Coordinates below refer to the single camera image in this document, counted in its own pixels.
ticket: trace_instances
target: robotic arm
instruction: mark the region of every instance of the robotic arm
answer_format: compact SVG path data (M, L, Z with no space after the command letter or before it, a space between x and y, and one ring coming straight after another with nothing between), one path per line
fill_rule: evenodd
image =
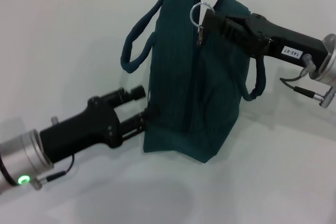
M336 93L335 43L336 35L327 35L323 41L277 26L259 14L250 16L223 16L208 9L202 27L219 32L224 38L240 46L253 58L271 56L303 67L300 76L280 80L295 92L320 101L328 107ZM287 82L296 81L309 73L312 80L330 86L325 95Z
M130 92L119 89L102 97L88 100L80 114L58 122L38 133L31 130L0 145L0 193L10 188L31 183L36 190L42 188L37 177L51 170L54 163L88 148L104 143L110 148L138 135L146 128L146 121L157 115L155 109L143 112L120 122L114 108L146 96L143 87ZM62 171L45 178L49 182L65 175Z

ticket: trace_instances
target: metal key ring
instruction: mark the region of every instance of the metal key ring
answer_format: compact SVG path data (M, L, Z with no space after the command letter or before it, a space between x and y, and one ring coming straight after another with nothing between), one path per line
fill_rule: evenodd
M210 4L206 3L206 2L199 2L199 3L195 4L191 8L191 10L190 10L190 20L191 20L191 23L193 23L193 25L196 26L198 29L200 29L202 26L199 25L199 24L197 24L194 21L194 19L193 19L193 13L194 13L195 8L198 7L198 6L200 6L200 5L205 5L205 6L209 7L213 12L215 12L215 10L213 9L213 7Z

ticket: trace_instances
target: label sticker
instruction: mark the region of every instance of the label sticker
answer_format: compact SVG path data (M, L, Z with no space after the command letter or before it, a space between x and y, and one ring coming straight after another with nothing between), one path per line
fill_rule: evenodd
M281 53L283 55L291 56L291 57L294 57L294 58L297 58L297 59L300 59L301 55L303 54L303 52L300 51L300 50L296 50L294 48L286 47L286 46L284 46Z

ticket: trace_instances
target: green bag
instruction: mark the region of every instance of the green bag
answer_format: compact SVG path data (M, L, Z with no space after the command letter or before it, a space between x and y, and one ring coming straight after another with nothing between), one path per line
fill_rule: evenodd
M148 123L145 152L178 151L203 163L215 156L239 114L241 97L247 101L261 95L266 85L263 58L256 61L257 82L251 94L245 81L250 57L218 33L205 33L197 45L197 28L190 10L201 0L159 0L128 35L121 66L135 71L152 49L150 106L160 117ZM140 56L130 62L132 43L161 8L155 32ZM217 13L249 15L235 0L218 0ZM200 8L194 11L199 21Z

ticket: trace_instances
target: white background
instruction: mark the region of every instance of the white background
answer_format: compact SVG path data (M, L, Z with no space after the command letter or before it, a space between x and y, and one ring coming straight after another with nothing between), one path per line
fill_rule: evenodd
M128 75L120 53L156 1L0 0L0 139L44 129L53 115L64 120L79 113L93 95L139 84L147 89L150 59ZM238 1L319 39L336 31L334 0ZM154 26L155 18L134 44L134 56ZM94 146L76 155L68 176L42 191L26 185L1 195L1 222L335 223L336 101L319 107L279 81L297 76L298 67L272 58L265 64L265 93L241 102L237 123L207 164L175 152L144 154L143 135L115 150ZM254 83L252 60L247 84ZM297 85L328 89L309 78ZM117 113L123 120L145 106L139 101Z

